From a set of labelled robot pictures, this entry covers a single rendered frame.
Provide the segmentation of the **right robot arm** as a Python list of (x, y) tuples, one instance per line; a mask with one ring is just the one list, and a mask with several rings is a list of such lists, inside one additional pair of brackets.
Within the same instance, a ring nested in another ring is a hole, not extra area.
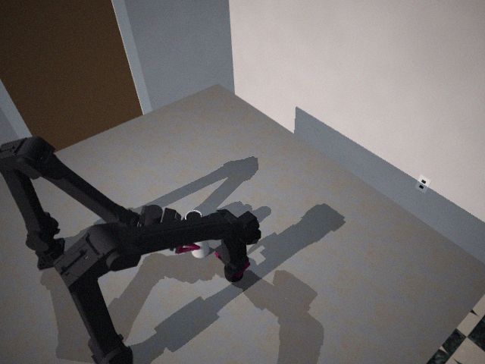
[(249, 211), (236, 217), (221, 209), (200, 218), (139, 227), (120, 227), (116, 222), (95, 224), (53, 265), (70, 289), (88, 329), (88, 346), (95, 364), (133, 364), (132, 350), (114, 329), (98, 278), (111, 270), (136, 267), (142, 255), (204, 240), (221, 240), (226, 251), (234, 251), (240, 245), (240, 260), (247, 255), (246, 245), (256, 244), (259, 239), (258, 220)]

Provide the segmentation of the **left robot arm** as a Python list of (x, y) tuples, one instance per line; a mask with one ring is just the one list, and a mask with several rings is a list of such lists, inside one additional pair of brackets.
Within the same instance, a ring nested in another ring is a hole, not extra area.
[(143, 206), (140, 214), (119, 206), (64, 165), (54, 151), (40, 136), (11, 141), (0, 147), (0, 173), (23, 216), (28, 231), (26, 245), (39, 256), (39, 270), (54, 267), (53, 262), (64, 253), (65, 240), (53, 238), (60, 231), (58, 222), (43, 211), (30, 178), (45, 178), (106, 223), (116, 222), (120, 227), (181, 220), (176, 210), (165, 208), (163, 215), (163, 209), (157, 205)]

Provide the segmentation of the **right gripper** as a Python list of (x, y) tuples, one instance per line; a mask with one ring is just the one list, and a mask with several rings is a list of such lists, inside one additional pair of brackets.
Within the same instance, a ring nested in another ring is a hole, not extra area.
[[(238, 249), (240, 248), (240, 245)], [(240, 277), (243, 272), (246, 270), (245, 268), (248, 268), (250, 266), (249, 262), (249, 257), (244, 256), (240, 260), (237, 258), (237, 250), (234, 251), (226, 251), (223, 249), (223, 247), (220, 245), (215, 248), (214, 253), (225, 265), (226, 267), (230, 270), (230, 272), (233, 274), (233, 276)], [(245, 264), (244, 264), (245, 263)], [(241, 266), (242, 265), (242, 266)]]

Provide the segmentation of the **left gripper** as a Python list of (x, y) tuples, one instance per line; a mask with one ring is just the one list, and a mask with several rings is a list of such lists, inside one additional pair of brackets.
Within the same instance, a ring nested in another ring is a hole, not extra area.
[[(179, 247), (177, 247), (177, 249), (175, 247), (175, 249), (176, 249), (175, 253), (180, 254), (180, 253), (188, 252), (190, 250), (200, 249), (200, 246), (198, 246), (198, 245), (196, 245), (194, 243), (188, 244), (188, 245), (185, 245), (185, 246), (188, 246), (188, 247), (187, 248), (183, 248), (183, 246), (179, 246)], [(170, 249), (170, 251), (174, 251), (174, 248)]]

